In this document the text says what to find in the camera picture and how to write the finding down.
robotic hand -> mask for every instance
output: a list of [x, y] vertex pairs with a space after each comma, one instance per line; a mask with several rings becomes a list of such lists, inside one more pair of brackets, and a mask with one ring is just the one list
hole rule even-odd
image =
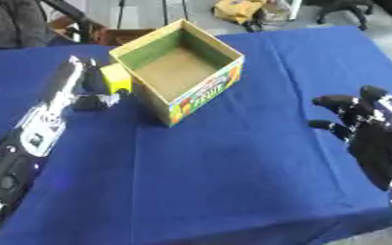
[[64, 132], [64, 111], [73, 105], [77, 105], [74, 109], [101, 110], [119, 101], [119, 95], [76, 94], [97, 70], [94, 60], [71, 56], [39, 103], [0, 141], [0, 225], [19, 206]]
[[322, 96], [313, 100], [341, 119], [343, 124], [309, 121], [309, 126], [329, 130], [343, 140], [368, 179], [381, 190], [388, 190], [392, 207], [392, 95], [363, 86], [361, 98], [345, 95]]

floor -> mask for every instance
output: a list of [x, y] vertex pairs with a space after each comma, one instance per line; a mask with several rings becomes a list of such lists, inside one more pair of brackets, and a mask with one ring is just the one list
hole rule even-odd
[[[99, 1], [103, 8], [97, 6], [97, 0], [69, 0], [79, 1], [80, 6], [88, 15], [98, 22], [117, 27], [119, 7], [118, 0]], [[163, 25], [162, 0], [128, 0], [123, 12], [121, 27], [123, 29], [158, 28]], [[182, 0], [166, 0], [168, 21], [184, 17]], [[209, 12], [214, 0], [186, 0], [189, 20], [212, 34], [244, 33], [245, 30], [225, 21], [216, 19]], [[297, 20], [282, 24], [267, 26], [266, 30], [292, 30], [298, 28], [319, 28], [315, 23], [318, 7], [304, 6], [301, 8]], [[375, 13], [368, 16], [369, 29], [365, 34], [371, 38], [384, 53], [392, 59], [392, 16], [383, 9], [375, 8]], [[327, 25], [358, 25], [355, 16], [348, 12], [335, 12], [328, 16]], [[392, 228], [377, 231], [371, 234], [358, 235], [341, 241], [329, 243], [329, 245], [392, 245]]]

fruit illustration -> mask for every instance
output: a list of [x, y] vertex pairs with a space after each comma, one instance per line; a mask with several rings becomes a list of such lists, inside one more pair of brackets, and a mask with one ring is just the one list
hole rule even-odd
[[188, 114], [190, 114], [190, 103], [188, 103], [188, 104], [186, 104], [185, 105], [185, 107], [183, 107], [183, 113], [185, 114], [185, 115], [188, 115]]
[[180, 104], [174, 104], [170, 109], [170, 118], [172, 123], [177, 123], [183, 118], [183, 112]]
[[229, 72], [229, 81], [226, 84], [226, 88], [229, 88], [235, 81], [239, 79], [241, 76], [242, 65], [238, 65], [230, 70]]
[[185, 115], [188, 115], [188, 114], [190, 114], [190, 98], [187, 98], [187, 99], [185, 99], [185, 100], [183, 100], [181, 103], [180, 103], [180, 106], [181, 106], [181, 109], [182, 109], [182, 111], [183, 111], [183, 113], [185, 114]]

blue tablecloth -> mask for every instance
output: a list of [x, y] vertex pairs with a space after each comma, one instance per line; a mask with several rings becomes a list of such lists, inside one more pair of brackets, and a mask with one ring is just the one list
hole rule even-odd
[[[222, 39], [247, 57], [242, 80], [173, 128], [135, 99], [72, 113], [0, 244], [320, 244], [389, 225], [385, 193], [306, 121], [336, 120], [315, 96], [392, 92], [392, 62], [355, 28]], [[61, 61], [107, 50], [0, 52], [0, 136]]]

open box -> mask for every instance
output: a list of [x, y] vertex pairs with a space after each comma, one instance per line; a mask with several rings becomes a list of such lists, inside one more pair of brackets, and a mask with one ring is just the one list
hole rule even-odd
[[244, 56], [179, 20], [110, 52], [133, 92], [167, 125], [178, 123], [239, 80]]

